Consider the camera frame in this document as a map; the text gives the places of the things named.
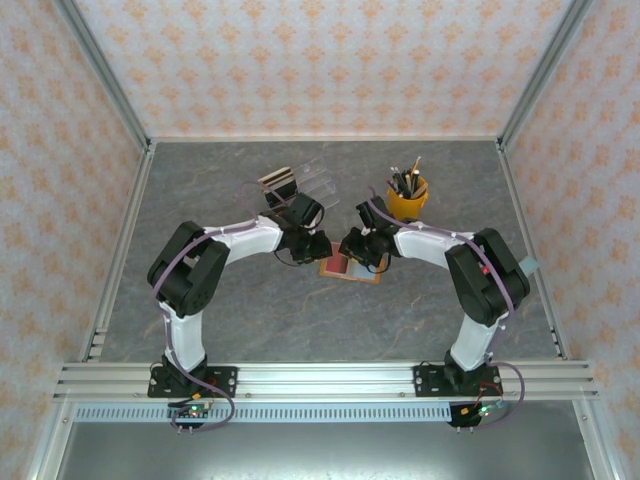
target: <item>aluminum frame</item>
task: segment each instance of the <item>aluminum frame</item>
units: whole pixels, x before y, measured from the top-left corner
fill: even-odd
[[[540,63],[538,63],[518,103],[516,103],[513,112],[511,112],[502,135],[499,137],[504,149],[508,149],[512,140],[517,136],[520,127],[529,116],[536,100],[547,84],[551,73],[569,46],[573,35],[582,25],[582,19],[592,3],[593,0],[573,0],[569,6],[551,43],[542,55]]]
[[[75,0],[53,0],[58,6],[61,16],[66,20],[69,29],[74,34],[80,47],[84,51],[89,63],[93,67],[96,75],[102,82],[102,85],[113,101],[113,104],[122,117],[127,130],[131,137],[136,141],[140,148],[147,148],[149,138],[136,114],[135,110],[129,103],[129,99],[125,94],[120,82],[116,78],[107,57],[98,45],[96,38],[93,36],[87,21],[82,15],[80,8]]]
[[[100,335],[102,335],[103,340],[104,335],[106,335],[113,304],[115,303],[116,294],[118,293],[118,286],[120,285],[120,278],[122,277],[122,270],[124,269],[124,264],[127,259],[129,244],[131,243],[140,204],[142,203],[144,189],[147,184],[149,172],[151,171],[154,152],[155,147],[151,147],[142,151],[140,155],[138,170],[130,188],[127,205],[120,221],[118,239],[111,256],[109,271],[105,277],[102,293],[92,317],[92,326],[85,336],[83,348],[78,356],[78,361],[80,362],[87,361],[89,357],[95,356],[96,352],[93,350],[95,342],[100,340]]]
[[[597,480],[625,480],[627,477],[617,449],[613,447],[615,442],[602,402],[576,400],[573,408],[594,477]]]
[[[77,404],[54,404],[27,474],[28,480],[51,480],[58,477],[67,448]]]
[[[530,222],[522,208],[522,202],[520,201],[520,197],[518,196],[518,190],[516,189],[515,180],[513,178],[513,173],[511,172],[511,167],[509,165],[509,158],[507,153],[501,148],[499,142],[496,141],[496,149],[498,151],[498,157],[500,158],[500,164],[502,165],[502,171],[504,172],[504,177],[507,181],[507,187],[509,188],[509,193],[511,194],[511,200],[513,202],[514,209],[516,211],[516,217],[518,218],[518,224],[520,225],[520,231],[522,231],[522,236],[524,238],[524,244],[527,249],[527,254],[533,257],[538,263],[538,268],[533,273],[534,278],[536,280],[536,284],[538,285],[538,289],[540,290],[540,299],[542,300],[542,307],[544,308],[544,312],[547,316],[547,320],[549,321],[549,325],[555,336],[555,341],[557,342],[557,346],[559,349],[559,355],[563,359],[570,358],[569,347],[565,343],[566,334],[560,322],[558,322],[558,307],[555,305],[553,298],[549,294],[549,288],[545,282],[545,274],[543,271],[543,267],[540,265],[538,261],[537,255],[537,246],[534,243],[533,236],[531,235]]]
[[[237,137],[152,137],[158,143],[221,143],[221,142],[493,142],[495,135],[244,135]]]
[[[238,403],[418,402],[413,385],[417,361],[370,363],[235,363]],[[525,400],[594,400],[599,392],[589,362],[515,360],[525,379]],[[499,367],[506,400],[516,400],[515,373]],[[62,368],[54,402],[160,402],[149,399],[145,363],[68,363]],[[432,397],[429,401],[474,401],[469,397]]]

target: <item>black bracket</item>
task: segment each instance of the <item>black bracket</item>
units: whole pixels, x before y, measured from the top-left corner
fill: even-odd
[[[445,365],[431,365],[421,363],[413,367],[413,387],[416,397],[473,397],[480,395],[480,388],[485,388],[483,397],[500,396],[500,391],[492,386],[481,384],[495,384],[502,390],[502,380],[498,367],[484,367],[473,381],[454,386],[447,378]]]
[[[238,367],[207,365],[197,377],[201,378],[205,383],[219,388],[231,398],[234,398],[236,395]],[[149,380],[147,396],[149,398],[188,398],[196,392],[202,392],[203,390],[203,388],[195,383],[180,381],[173,375],[170,367],[158,364],[151,369],[151,379]],[[202,392],[202,396],[203,398],[210,397],[211,393],[204,391]]]

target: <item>orange floral pattern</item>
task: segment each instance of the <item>orange floral pattern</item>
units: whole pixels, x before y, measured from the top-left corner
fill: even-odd
[[[571,352],[640,472],[640,9],[594,2],[509,152]]]
[[[151,136],[226,137],[496,136],[571,2],[80,3]]]
[[[54,2],[3,0],[0,29],[0,464],[22,479],[96,307],[139,152]]]

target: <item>aluminum rail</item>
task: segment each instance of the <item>aluminum rail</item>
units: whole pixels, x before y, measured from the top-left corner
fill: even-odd
[[[412,367],[419,362],[239,363],[235,401],[243,402],[416,402],[465,401],[475,397],[416,397]],[[597,399],[588,362],[512,361],[525,379],[525,400]],[[515,400],[515,373],[500,367],[506,400]],[[159,402],[150,399],[146,363],[69,363],[63,366],[54,402]]]

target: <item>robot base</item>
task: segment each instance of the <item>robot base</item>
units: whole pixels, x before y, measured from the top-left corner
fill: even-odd
[[[416,397],[500,396],[502,390],[498,367],[481,365],[471,372],[463,372],[457,365],[423,365],[413,367],[413,386]]]
[[[204,360],[189,373],[197,379],[219,388],[231,398],[235,397],[238,381],[237,367],[209,366],[207,365],[207,357],[205,357]],[[182,373],[169,362],[167,357],[163,355],[162,365],[151,369],[151,379],[149,380],[147,396],[149,398],[187,398],[197,392],[202,393],[205,398],[211,395],[209,392],[203,392],[203,390],[205,389],[182,375]]]

